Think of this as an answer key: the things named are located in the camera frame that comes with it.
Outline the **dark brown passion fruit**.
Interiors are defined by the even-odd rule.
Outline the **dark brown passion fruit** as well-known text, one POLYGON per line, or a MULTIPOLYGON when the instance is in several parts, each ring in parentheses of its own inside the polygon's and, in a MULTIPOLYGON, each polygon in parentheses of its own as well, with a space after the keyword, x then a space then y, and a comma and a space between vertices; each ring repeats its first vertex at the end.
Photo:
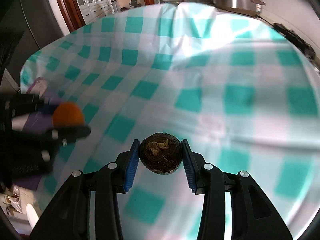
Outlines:
POLYGON ((172 174, 182 162, 180 141, 168 133, 155 133, 145 138, 138 150, 143 165, 156 174, 172 174))

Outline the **dark grey refrigerator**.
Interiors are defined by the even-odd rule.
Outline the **dark grey refrigerator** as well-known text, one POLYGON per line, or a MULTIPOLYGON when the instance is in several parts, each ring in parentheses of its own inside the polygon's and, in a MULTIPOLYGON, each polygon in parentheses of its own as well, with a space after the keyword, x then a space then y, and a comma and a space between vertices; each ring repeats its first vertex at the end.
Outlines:
POLYGON ((1 74, 20 83, 25 61, 61 37, 49 0, 1 0, 1 74))

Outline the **white box purple rim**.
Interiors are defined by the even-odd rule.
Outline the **white box purple rim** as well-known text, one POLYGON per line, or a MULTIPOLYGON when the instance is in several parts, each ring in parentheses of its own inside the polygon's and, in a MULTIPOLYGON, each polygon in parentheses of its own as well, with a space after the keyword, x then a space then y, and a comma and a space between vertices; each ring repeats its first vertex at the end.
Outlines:
MULTIPOLYGON (((51 89, 49 82, 43 78, 38 77, 28 88, 27 94, 38 95, 40 99, 44 99, 46 102, 59 105, 60 98, 58 95, 51 89)), ((12 128, 13 130, 20 132, 36 133, 42 134, 47 129, 52 128, 52 114, 54 110, 50 110, 48 106, 35 111, 33 113, 25 114, 18 116, 12 119, 12 128)), ((14 182, 17 186, 36 191, 41 176, 22 179, 14 182)))

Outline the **silver roaster pan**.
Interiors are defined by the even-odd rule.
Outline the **silver roaster pan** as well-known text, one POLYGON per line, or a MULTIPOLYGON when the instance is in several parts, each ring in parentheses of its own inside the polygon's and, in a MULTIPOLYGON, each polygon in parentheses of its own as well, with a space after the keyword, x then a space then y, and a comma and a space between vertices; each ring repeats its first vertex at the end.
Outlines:
POLYGON ((213 4, 225 11, 258 17, 262 13, 265 2, 262 0, 213 0, 213 4))

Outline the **red wooden door frame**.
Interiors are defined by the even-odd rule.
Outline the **red wooden door frame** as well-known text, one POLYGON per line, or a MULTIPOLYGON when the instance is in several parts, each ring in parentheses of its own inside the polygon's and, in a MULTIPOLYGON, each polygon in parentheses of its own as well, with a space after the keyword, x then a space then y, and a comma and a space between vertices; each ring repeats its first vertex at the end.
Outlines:
POLYGON ((67 28, 71 33, 86 25, 77 0, 56 1, 67 28))

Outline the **teal white checkered tablecloth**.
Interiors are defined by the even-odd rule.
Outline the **teal white checkered tablecloth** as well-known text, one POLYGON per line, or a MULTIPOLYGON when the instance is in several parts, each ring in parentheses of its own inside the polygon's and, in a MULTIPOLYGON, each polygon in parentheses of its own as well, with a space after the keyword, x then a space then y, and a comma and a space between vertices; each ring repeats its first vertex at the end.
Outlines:
POLYGON ((247 171, 294 239, 319 210, 319 74, 259 20, 197 3, 131 9, 35 52, 20 77, 23 91, 46 79, 92 130, 57 154, 41 209, 72 171, 164 132, 224 172, 247 171))

